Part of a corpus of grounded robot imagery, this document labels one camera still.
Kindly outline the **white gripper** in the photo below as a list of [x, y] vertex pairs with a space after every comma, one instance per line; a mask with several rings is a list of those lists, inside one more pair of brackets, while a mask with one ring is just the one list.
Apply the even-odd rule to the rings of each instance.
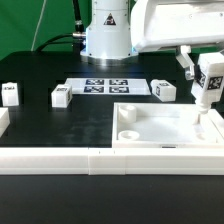
[[224, 0], [137, 0], [131, 11], [132, 46], [138, 52], [178, 46], [187, 80], [195, 77], [190, 46], [223, 41]]

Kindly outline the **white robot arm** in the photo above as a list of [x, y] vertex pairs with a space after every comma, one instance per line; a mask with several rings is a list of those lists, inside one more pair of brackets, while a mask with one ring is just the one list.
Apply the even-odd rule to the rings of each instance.
[[140, 52], [174, 49], [192, 80], [191, 49], [224, 42], [224, 0], [135, 0], [133, 7], [129, 2], [92, 0], [84, 60], [106, 65]]

